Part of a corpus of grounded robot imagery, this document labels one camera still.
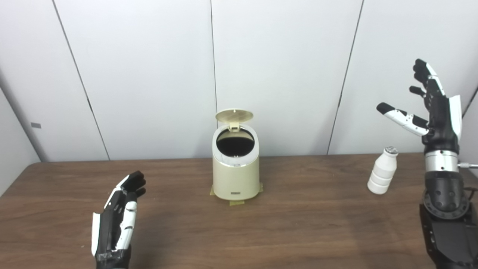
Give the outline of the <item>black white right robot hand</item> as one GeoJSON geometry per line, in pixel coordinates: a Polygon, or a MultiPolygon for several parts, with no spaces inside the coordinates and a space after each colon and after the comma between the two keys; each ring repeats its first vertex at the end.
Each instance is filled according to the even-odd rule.
{"type": "Polygon", "coordinates": [[[461,97],[448,97],[432,66],[422,59],[413,65],[414,78],[422,87],[410,86],[409,92],[423,99],[428,119],[381,102],[376,109],[391,121],[421,137],[424,154],[449,151],[459,154],[462,131],[461,97]]]}

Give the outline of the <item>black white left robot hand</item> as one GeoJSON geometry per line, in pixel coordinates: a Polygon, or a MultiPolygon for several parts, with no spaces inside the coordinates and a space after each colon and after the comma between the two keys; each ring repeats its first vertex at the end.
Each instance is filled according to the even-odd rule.
{"type": "Polygon", "coordinates": [[[111,191],[102,213],[93,213],[91,254],[97,269],[128,269],[138,198],[145,194],[145,176],[135,171],[111,191]]]}

